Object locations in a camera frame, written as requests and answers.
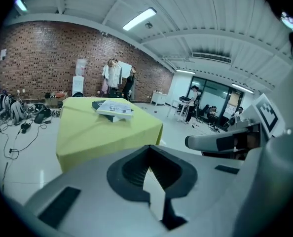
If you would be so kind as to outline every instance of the fluorescent light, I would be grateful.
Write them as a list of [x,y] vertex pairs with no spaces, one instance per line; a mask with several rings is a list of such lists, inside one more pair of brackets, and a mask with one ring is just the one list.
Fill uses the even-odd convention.
[[22,11],[27,11],[27,8],[22,0],[15,0],[15,3]]
[[244,87],[242,87],[242,86],[240,86],[240,85],[237,85],[237,84],[235,84],[235,83],[233,83],[232,84],[234,87],[237,87],[237,88],[239,88],[239,89],[242,89],[242,90],[245,90],[245,91],[247,91],[247,92],[249,92],[249,93],[254,93],[254,91],[251,91],[251,90],[249,90],[249,89],[246,89],[246,88],[244,88]]
[[141,23],[142,21],[154,16],[156,14],[156,10],[153,9],[152,7],[150,7],[149,9],[147,9],[146,11],[142,12],[141,14],[139,14],[138,16],[136,16],[133,20],[131,20],[128,24],[126,24],[123,29],[128,31],[131,28],[135,27],[136,25],[138,25],[139,23]]
[[195,74],[195,72],[192,72],[192,71],[184,71],[184,70],[179,70],[179,69],[176,69],[177,72],[184,72],[184,73],[189,73],[189,74]]

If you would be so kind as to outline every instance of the ceiling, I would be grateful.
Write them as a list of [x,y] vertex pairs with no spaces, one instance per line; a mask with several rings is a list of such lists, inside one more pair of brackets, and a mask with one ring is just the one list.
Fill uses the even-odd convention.
[[[23,0],[5,24],[35,20],[87,25],[112,34],[152,56],[174,72],[226,85],[233,82],[260,92],[271,91],[293,64],[288,29],[264,0]],[[122,27],[153,7],[157,14],[125,31]],[[225,64],[191,59],[192,52],[230,57]]]

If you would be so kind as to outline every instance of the white cabinet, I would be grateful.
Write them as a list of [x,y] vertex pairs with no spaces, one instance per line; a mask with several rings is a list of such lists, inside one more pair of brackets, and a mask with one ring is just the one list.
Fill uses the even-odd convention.
[[152,95],[152,99],[151,99],[151,104],[152,102],[154,102],[155,105],[165,105],[166,98],[167,98],[167,94],[154,91]]

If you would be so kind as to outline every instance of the white floor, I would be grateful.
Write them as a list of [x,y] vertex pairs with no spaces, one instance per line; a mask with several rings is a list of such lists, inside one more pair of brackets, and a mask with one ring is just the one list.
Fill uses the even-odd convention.
[[[214,134],[206,124],[192,128],[191,124],[186,125],[177,122],[174,116],[175,109],[166,117],[168,106],[154,106],[151,104],[136,104],[146,112],[160,119],[164,123],[161,145],[174,148],[187,153],[198,154],[199,151],[191,150],[184,144],[184,139],[188,135]],[[47,125],[46,130],[39,129],[37,139],[26,149],[19,153],[16,160],[10,160],[3,156],[3,148],[7,136],[0,133],[0,187],[5,165],[8,162],[8,169],[4,180],[4,194],[24,204],[31,195],[41,189],[61,174],[61,169],[55,155],[56,137],[59,128],[59,118],[53,118],[52,123]],[[8,127],[9,140],[5,148],[5,154],[9,156],[9,148],[22,149],[26,147],[37,135],[38,125],[33,123],[26,134],[20,133],[15,141],[15,137],[20,129],[19,126]]]

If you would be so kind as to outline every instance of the person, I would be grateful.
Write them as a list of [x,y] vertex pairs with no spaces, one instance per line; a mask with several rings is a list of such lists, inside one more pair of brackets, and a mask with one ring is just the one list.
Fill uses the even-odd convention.
[[208,110],[207,113],[207,118],[208,118],[208,125],[215,125],[216,121],[218,120],[218,118],[215,116],[217,112],[217,107],[216,106],[212,106],[210,107],[210,109]]
[[234,114],[235,117],[238,117],[243,112],[243,107],[240,106],[239,110]]
[[193,86],[191,87],[191,90],[193,91],[193,97],[189,100],[189,101],[185,101],[185,103],[189,104],[189,107],[188,107],[188,113],[187,113],[187,117],[186,117],[186,120],[185,120],[185,124],[189,124],[189,121],[191,119],[191,116],[192,116],[192,112],[193,110],[195,109],[195,100],[199,94],[199,88],[197,86]]
[[129,97],[129,91],[130,89],[132,88],[132,85],[135,81],[135,73],[136,73],[136,70],[135,70],[135,67],[131,67],[131,71],[130,71],[130,76],[127,78],[127,82],[126,82],[126,85],[125,87],[123,88],[123,93],[125,95],[125,99],[127,101],[129,101],[130,97]]

